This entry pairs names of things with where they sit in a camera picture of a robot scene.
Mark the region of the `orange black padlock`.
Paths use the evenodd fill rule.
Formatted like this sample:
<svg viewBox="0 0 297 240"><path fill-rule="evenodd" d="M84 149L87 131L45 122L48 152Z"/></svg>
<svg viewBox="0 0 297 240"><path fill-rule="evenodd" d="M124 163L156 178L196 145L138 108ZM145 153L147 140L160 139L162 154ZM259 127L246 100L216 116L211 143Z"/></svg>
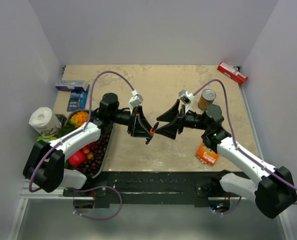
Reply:
<svg viewBox="0 0 297 240"><path fill-rule="evenodd" d="M148 145L150 143L150 141L152 140L158 126L159 126L159 122L157 121L155 123L155 125L150 129L150 131L149 131L150 137L146 138L146 142L145 142L146 145Z"/></svg>

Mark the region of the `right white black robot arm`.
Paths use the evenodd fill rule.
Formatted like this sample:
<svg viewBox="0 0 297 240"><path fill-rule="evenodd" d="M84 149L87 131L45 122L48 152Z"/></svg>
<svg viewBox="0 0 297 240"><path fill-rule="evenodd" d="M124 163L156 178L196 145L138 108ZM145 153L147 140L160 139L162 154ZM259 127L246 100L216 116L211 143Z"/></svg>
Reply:
<svg viewBox="0 0 297 240"><path fill-rule="evenodd" d="M210 104L202 114L189 111L179 101L171 109L157 117L166 124L156 134L175 139L184 128L203 130L203 145L207 150L226 158L236 165L247 178L223 170L213 178L211 191L221 197L233 193L254 202L268 218L274 219L297 202L296 190L291 172L284 166L275 166L247 151L226 131L222 123L224 116L220 106Z"/></svg>

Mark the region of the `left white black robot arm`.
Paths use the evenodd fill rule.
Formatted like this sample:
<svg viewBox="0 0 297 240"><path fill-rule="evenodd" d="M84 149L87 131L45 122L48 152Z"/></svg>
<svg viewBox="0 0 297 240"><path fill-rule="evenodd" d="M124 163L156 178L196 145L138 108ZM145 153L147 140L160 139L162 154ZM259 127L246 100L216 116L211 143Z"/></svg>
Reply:
<svg viewBox="0 0 297 240"><path fill-rule="evenodd" d="M143 98L132 92L128 108L119 108L118 96L106 93L96 110L89 112L89 119L71 133L50 142L37 141L23 169L29 184L47 193L58 187L73 188L80 196L92 191L87 176L77 170L65 168L65 162L86 145L108 135L114 124L127 126L127 133L135 138L144 138L148 144L154 131L143 114Z"/></svg>

